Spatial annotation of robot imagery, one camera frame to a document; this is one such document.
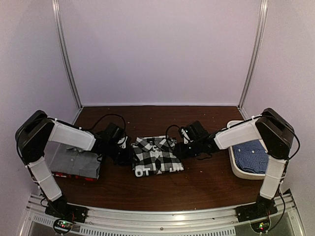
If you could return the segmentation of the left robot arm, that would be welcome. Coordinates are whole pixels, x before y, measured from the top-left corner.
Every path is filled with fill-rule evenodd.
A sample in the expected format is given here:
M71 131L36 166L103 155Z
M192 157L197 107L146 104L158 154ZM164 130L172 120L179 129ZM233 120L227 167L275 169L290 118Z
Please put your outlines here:
M59 218L67 218L71 208L60 200L63 193L44 158L47 143L60 143L85 152L111 156L114 159L119 159L130 144L131 138L127 135L125 127L119 127L111 122L104 130L94 132L95 127L75 126L37 110L15 133L16 149L20 159L46 199L53 202L51 209Z

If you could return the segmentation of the black white checked shirt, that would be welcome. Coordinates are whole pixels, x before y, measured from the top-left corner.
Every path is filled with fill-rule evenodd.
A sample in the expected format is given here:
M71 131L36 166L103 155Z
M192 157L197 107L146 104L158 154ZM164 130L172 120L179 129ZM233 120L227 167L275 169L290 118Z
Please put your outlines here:
M136 177L179 172L184 166L173 154L177 140L165 136L138 137L132 148L132 170Z

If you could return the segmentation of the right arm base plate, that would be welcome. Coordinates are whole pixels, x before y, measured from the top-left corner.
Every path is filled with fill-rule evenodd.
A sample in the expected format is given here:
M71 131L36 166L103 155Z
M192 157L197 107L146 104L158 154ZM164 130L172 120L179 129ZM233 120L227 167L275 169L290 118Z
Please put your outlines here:
M274 198L267 199L258 195L254 203L238 206L235 208L235 211L238 222L245 222L275 214L278 212L278 209L275 205Z

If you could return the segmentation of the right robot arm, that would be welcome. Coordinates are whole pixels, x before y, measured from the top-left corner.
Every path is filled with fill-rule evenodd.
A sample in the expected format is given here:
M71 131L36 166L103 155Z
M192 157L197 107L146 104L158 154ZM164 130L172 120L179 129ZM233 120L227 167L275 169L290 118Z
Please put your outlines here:
M252 212L255 216L262 217L271 209L284 171L292 158L290 152L295 139L294 128L274 109L266 108L251 119L228 125L213 133L195 121L180 127L179 134L183 140L172 151L178 158L194 157L201 153L211 155L235 145L261 140L269 160Z

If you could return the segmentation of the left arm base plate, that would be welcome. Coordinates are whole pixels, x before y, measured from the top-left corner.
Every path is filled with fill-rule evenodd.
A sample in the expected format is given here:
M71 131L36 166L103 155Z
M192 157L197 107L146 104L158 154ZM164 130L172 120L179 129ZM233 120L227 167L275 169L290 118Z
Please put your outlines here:
M47 200L45 213L70 222L85 223L88 209L84 206L69 204L66 196L62 194L54 201Z

